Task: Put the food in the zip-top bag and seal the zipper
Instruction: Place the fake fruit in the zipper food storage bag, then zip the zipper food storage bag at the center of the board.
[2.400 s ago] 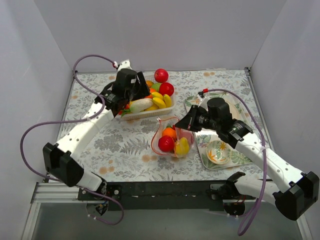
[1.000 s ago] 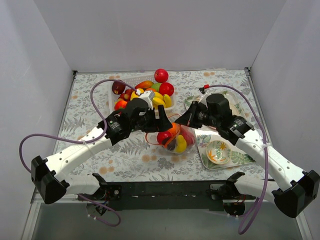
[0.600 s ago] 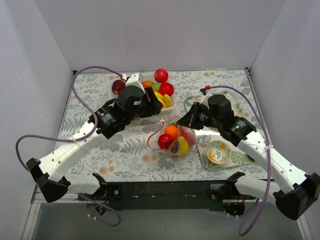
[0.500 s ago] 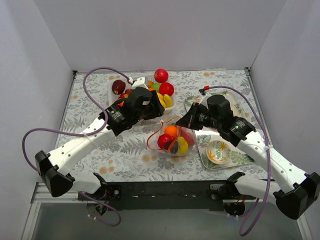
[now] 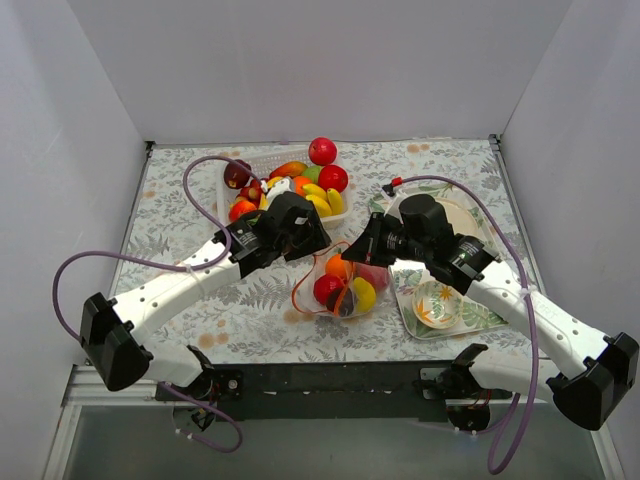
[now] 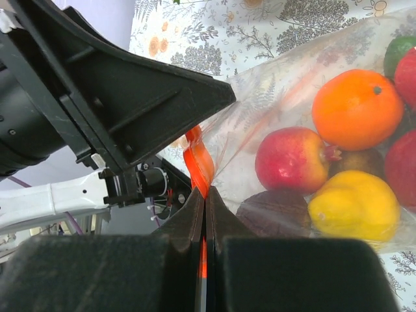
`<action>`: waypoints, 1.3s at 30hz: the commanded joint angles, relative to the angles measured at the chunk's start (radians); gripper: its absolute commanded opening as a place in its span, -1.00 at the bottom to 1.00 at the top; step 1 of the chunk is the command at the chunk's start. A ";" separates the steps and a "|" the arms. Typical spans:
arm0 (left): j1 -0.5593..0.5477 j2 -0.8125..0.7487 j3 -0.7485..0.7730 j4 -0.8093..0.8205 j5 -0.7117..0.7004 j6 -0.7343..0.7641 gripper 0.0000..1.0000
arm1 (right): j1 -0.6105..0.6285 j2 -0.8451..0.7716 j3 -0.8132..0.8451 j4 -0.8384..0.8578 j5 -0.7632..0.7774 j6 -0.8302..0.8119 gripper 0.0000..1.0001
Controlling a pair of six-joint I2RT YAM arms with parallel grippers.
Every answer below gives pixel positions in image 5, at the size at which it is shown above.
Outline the red toy apple back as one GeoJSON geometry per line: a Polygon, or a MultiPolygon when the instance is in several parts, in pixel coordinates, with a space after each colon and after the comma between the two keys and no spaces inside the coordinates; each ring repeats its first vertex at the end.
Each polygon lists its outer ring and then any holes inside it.
{"type": "Polygon", "coordinates": [[[389,285],[389,272],[387,268],[358,263],[356,265],[357,277],[369,282],[376,292],[384,291],[389,285]]]}

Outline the orange toy orange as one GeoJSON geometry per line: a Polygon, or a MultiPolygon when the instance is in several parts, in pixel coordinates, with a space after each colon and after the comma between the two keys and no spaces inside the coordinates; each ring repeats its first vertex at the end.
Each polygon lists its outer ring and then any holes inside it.
{"type": "Polygon", "coordinates": [[[326,274],[339,277],[345,282],[351,278],[353,272],[352,263],[344,260],[340,253],[331,256],[326,261],[324,269],[326,274]]]}

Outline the yellow toy peach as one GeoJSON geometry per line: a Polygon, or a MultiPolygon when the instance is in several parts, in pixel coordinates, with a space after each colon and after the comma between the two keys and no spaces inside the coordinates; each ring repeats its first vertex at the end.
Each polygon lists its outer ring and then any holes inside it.
{"type": "Polygon", "coordinates": [[[357,313],[367,313],[375,305],[377,293],[374,286],[363,277],[356,277],[353,280],[353,291],[355,293],[355,311],[357,313]]]}

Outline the clear zip top bag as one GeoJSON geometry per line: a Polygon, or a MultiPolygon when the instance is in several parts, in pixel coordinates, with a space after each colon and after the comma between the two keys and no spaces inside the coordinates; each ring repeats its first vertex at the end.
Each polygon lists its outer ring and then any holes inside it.
{"type": "Polygon", "coordinates": [[[296,311],[346,320],[383,303],[391,283],[389,270],[345,260],[349,247],[349,242],[339,241],[312,255],[311,269],[291,292],[296,311]]]}

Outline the red yellow toy mango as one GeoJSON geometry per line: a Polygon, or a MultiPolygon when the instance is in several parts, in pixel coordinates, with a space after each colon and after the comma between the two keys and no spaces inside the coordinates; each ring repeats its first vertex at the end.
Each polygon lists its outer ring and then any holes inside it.
{"type": "Polygon", "coordinates": [[[344,281],[342,279],[324,274],[314,282],[313,295],[319,304],[326,306],[331,294],[334,291],[341,291],[343,287],[344,281]]]}

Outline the dark purple toy plum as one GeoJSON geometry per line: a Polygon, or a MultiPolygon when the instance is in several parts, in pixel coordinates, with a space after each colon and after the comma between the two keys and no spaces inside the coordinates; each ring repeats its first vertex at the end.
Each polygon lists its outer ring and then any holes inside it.
{"type": "Polygon", "coordinates": [[[327,299],[326,308],[337,317],[349,317],[354,311],[354,296],[350,288],[334,290],[327,299]]]}

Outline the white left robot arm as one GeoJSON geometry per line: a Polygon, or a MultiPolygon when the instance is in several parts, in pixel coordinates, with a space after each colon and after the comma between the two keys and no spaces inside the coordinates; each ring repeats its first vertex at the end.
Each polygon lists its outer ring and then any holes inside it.
{"type": "Polygon", "coordinates": [[[213,386],[210,365],[196,347],[172,350],[154,333],[202,297],[275,260],[296,260],[330,243],[313,204],[284,192],[264,211],[219,230],[174,270],[111,299],[97,293],[83,306],[80,344],[110,391],[141,379],[168,382],[193,400],[213,386]]]}

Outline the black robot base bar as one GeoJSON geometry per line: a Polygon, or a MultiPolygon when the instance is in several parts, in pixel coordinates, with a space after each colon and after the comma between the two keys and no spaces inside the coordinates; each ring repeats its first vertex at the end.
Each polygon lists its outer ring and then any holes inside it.
{"type": "Polygon", "coordinates": [[[189,395],[201,429],[229,415],[236,421],[405,418],[481,431],[497,392],[484,393],[448,370],[446,361],[230,364],[206,368],[192,387],[157,387],[158,401],[189,395]]]}

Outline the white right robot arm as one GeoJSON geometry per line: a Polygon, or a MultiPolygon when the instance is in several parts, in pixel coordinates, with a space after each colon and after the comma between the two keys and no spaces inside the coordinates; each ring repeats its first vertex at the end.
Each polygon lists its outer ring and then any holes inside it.
{"type": "Polygon", "coordinates": [[[420,262],[435,280],[497,314],[547,357],[533,367],[474,343],[427,382],[429,389],[455,398],[490,389],[528,394],[597,431],[635,383],[636,340],[592,328],[531,290],[525,275],[480,239],[455,232],[444,207],[428,194],[401,200],[398,216],[372,214],[343,257],[377,267],[398,259],[420,262]]]}

